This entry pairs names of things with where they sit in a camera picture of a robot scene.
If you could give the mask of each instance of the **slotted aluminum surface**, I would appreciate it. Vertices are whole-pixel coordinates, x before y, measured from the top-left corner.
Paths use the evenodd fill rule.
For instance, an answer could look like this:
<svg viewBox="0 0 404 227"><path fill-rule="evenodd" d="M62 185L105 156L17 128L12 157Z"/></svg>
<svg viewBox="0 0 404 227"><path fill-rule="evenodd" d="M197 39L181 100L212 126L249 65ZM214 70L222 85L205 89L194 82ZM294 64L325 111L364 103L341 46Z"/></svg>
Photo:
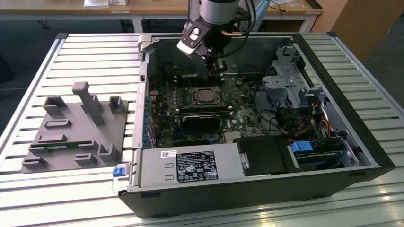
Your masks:
<svg viewBox="0 0 404 227"><path fill-rule="evenodd" d="M0 226L397 226L404 222L404 121L400 108L357 62L326 35L304 35L344 94L397 168L357 183L329 198L296 201L181 217L141 220L112 192L112 168L18 173L28 144L45 111L48 95L77 102L69 86L84 79L100 100L120 95L130 101L122 161L130 158L130 133L138 61L137 35L70 34L54 46L46 70L0 156ZM306 69L318 86L312 72Z"/></svg>

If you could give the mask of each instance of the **blue release latch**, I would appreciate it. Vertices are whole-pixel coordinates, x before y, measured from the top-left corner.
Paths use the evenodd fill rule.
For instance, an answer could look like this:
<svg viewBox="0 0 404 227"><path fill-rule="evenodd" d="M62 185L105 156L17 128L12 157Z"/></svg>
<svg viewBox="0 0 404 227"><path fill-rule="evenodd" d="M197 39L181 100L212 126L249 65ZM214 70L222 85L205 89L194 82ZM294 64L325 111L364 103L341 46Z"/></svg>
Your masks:
<svg viewBox="0 0 404 227"><path fill-rule="evenodd" d="M313 147L310 146L309 141L296 141L290 144L290 148L293 152L310 152L313 151Z"/></svg>
<svg viewBox="0 0 404 227"><path fill-rule="evenodd" d="M113 168L112 176L125 176L126 175L126 167L125 166L117 166Z"/></svg>

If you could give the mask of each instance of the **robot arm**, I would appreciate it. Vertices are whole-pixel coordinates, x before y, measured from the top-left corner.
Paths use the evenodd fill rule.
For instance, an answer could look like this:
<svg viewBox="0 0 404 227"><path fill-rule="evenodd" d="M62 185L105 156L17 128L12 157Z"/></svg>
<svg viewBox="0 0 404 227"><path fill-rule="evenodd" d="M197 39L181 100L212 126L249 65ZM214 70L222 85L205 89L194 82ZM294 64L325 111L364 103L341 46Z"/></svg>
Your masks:
<svg viewBox="0 0 404 227"><path fill-rule="evenodd" d="M177 48L189 56L200 57L205 61L209 74L226 70L221 58L233 54L245 44L249 32L261 22L261 16L256 15L253 0L189 0L188 21L184 26L184 35L177 43ZM258 7L266 11L268 0L258 3ZM234 23L248 21L244 32L236 30ZM224 48L232 37L244 36L245 39L238 48L224 53Z"/></svg>

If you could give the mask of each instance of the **gray 3d-printed holder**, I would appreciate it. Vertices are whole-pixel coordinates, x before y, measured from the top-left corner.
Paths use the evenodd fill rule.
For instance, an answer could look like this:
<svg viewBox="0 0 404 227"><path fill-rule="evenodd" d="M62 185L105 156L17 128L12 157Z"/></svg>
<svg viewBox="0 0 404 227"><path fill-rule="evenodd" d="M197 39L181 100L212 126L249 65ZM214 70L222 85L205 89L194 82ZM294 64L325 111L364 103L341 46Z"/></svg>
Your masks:
<svg viewBox="0 0 404 227"><path fill-rule="evenodd" d="M82 103L48 97L46 115L22 160L22 173L114 166L120 162L128 101L112 96L98 102L86 82L72 92Z"/></svg>

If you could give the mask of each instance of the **wooden cabinet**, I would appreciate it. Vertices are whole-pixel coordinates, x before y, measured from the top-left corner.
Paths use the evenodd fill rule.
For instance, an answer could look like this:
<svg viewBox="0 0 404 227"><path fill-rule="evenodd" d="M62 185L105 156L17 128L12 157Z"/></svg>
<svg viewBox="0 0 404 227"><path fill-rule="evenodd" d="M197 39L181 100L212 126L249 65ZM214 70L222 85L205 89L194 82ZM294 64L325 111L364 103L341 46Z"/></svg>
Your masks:
<svg viewBox="0 0 404 227"><path fill-rule="evenodd" d="M360 60L404 12L404 0L316 0L324 13L312 32L334 32Z"/></svg>

